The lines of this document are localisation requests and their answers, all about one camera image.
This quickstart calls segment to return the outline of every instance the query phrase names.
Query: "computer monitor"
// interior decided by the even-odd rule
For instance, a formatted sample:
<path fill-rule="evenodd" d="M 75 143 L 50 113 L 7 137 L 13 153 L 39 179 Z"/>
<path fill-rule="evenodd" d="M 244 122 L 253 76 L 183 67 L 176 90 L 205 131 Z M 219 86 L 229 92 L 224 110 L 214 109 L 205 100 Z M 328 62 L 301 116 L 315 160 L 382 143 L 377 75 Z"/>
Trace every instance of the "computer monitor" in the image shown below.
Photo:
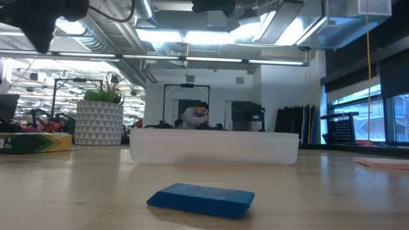
<path fill-rule="evenodd" d="M 0 95 L 0 118 L 8 121 L 14 118 L 20 95 Z"/>

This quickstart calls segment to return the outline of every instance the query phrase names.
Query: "man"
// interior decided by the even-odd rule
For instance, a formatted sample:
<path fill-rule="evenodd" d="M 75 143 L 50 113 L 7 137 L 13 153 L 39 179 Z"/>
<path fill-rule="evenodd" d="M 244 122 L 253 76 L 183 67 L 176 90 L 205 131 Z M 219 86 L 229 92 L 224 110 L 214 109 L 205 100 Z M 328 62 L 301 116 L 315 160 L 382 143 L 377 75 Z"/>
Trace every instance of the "man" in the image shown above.
<path fill-rule="evenodd" d="M 183 129 L 196 129 L 200 124 L 209 122 L 209 116 L 206 115 L 209 105 L 201 102 L 195 107 L 187 108 L 182 115 Z"/>

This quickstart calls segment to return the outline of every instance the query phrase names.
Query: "white geometric planter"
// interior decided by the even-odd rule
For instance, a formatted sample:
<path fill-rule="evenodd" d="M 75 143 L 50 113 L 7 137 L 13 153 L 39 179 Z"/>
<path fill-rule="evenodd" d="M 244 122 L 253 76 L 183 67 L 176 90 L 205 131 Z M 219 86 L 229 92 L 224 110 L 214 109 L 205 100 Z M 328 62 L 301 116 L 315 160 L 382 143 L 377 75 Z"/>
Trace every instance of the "white geometric planter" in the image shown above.
<path fill-rule="evenodd" d="M 75 143 L 92 146 L 121 144 L 123 106 L 110 102 L 79 101 Z"/>

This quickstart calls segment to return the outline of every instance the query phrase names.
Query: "potted plant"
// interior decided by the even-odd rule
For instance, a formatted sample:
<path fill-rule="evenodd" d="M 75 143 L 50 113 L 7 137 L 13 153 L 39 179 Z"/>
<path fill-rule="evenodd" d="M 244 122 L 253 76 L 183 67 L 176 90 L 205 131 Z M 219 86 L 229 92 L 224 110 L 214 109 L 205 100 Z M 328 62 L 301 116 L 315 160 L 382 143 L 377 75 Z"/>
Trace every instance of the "potted plant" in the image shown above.
<path fill-rule="evenodd" d="M 88 90 L 77 103 L 74 139 L 76 144 L 112 146 L 121 144 L 123 101 L 117 83 L 105 78 L 106 88 Z"/>

